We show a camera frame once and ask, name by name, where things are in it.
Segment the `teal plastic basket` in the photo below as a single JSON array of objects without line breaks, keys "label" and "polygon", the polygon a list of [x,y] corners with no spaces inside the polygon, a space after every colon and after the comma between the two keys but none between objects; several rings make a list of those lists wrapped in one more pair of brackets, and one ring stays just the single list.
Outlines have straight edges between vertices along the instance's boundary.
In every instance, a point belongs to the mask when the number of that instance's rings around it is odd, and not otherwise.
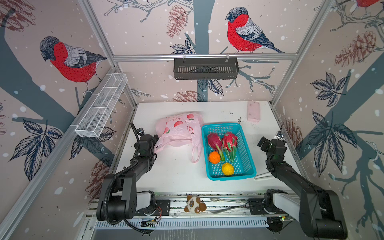
[{"label": "teal plastic basket", "polygon": [[[209,161],[209,154],[214,149],[209,145],[208,135],[214,133],[218,134],[220,138],[224,137],[226,133],[234,134],[237,140],[237,151],[234,156],[234,160],[228,159],[227,155],[224,155],[225,160],[217,164],[213,164]],[[220,123],[210,124],[202,127],[203,146],[206,162],[207,177],[212,181],[229,181],[229,180],[244,180],[253,178],[257,171],[250,152],[250,149],[245,138],[244,131],[240,124],[237,123]],[[234,167],[234,174],[226,176],[222,171],[222,166],[226,163],[231,164]]]}]

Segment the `pink plastic bag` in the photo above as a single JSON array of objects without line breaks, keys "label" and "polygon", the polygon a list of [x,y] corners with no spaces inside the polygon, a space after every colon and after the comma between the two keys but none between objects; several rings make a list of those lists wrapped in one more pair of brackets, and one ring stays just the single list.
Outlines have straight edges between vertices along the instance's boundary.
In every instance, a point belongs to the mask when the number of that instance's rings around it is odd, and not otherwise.
[{"label": "pink plastic bag", "polygon": [[200,113],[182,113],[162,118],[156,123],[156,132],[159,136],[154,151],[159,153],[166,146],[175,148],[191,144],[191,162],[197,163],[203,148],[203,117]]}]

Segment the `yellow fruit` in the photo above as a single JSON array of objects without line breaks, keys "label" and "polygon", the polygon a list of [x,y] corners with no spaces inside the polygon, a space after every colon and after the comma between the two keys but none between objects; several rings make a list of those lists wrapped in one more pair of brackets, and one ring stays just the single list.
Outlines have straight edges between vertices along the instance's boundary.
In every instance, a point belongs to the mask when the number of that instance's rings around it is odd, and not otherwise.
[{"label": "yellow fruit", "polygon": [[224,163],[222,165],[222,173],[225,176],[232,176],[235,173],[235,168],[230,163]]}]

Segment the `red dragon fruit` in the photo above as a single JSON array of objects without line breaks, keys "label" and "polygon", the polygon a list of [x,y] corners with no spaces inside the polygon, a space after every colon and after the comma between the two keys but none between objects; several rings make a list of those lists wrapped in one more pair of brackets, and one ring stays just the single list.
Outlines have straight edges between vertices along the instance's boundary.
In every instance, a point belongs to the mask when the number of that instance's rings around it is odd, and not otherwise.
[{"label": "red dragon fruit", "polygon": [[220,136],[217,133],[210,133],[207,138],[208,138],[209,146],[214,151],[218,152],[218,154],[220,155],[221,161],[224,162],[225,156],[223,153],[223,143]]}]

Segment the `orange fruit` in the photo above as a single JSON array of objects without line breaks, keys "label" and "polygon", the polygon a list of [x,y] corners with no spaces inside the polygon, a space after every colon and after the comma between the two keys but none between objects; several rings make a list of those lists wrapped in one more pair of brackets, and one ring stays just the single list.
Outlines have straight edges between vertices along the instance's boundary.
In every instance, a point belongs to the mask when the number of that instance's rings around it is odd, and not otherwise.
[{"label": "orange fruit", "polygon": [[221,161],[222,159],[221,159],[221,156],[220,156],[220,154],[219,154],[218,152],[213,151],[213,152],[211,152],[211,153],[209,154],[208,160],[209,160],[209,162],[212,163],[212,164],[218,164],[218,163],[220,163],[220,161]]}]

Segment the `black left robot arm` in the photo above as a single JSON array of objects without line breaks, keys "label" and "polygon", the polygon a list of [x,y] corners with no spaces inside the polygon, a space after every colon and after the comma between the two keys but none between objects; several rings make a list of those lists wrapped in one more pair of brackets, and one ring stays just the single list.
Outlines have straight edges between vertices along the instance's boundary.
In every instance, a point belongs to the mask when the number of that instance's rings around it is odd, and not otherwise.
[{"label": "black left robot arm", "polygon": [[155,195],[152,191],[137,191],[137,181],[149,172],[157,158],[154,147],[157,135],[143,135],[134,144],[135,153],[131,164],[115,174],[104,178],[97,207],[98,221],[116,225],[130,220],[137,211],[154,212]]}]

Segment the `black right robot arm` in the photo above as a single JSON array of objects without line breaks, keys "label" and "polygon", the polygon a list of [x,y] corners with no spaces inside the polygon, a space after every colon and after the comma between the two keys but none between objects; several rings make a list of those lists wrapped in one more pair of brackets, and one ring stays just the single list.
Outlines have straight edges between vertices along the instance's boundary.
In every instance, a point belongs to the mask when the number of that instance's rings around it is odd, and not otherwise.
[{"label": "black right robot arm", "polygon": [[310,238],[347,239],[348,230],[338,195],[311,183],[284,160],[286,141],[262,137],[258,147],[266,153],[267,170],[299,197],[296,201],[284,191],[267,190],[264,210],[267,213],[284,211],[300,223]]}]

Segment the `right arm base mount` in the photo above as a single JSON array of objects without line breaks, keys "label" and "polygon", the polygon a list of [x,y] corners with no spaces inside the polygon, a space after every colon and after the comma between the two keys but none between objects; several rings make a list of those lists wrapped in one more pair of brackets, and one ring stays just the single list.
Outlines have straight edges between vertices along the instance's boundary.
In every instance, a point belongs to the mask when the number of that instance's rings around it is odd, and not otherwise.
[{"label": "right arm base mount", "polygon": [[251,215],[287,215],[286,212],[277,208],[272,203],[265,203],[265,199],[248,199]]}]

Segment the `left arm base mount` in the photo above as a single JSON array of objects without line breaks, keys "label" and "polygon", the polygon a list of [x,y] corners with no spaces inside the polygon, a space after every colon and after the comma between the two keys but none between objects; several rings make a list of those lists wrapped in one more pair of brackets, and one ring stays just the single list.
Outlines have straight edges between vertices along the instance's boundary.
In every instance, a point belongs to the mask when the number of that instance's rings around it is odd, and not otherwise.
[{"label": "left arm base mount", "polygon": [[171,209],[170,200],[156,200],[154,206],[149,206],[146,209],[141,209],[136,211],[135,217],[159,217],[159,216],[169,216]]}]

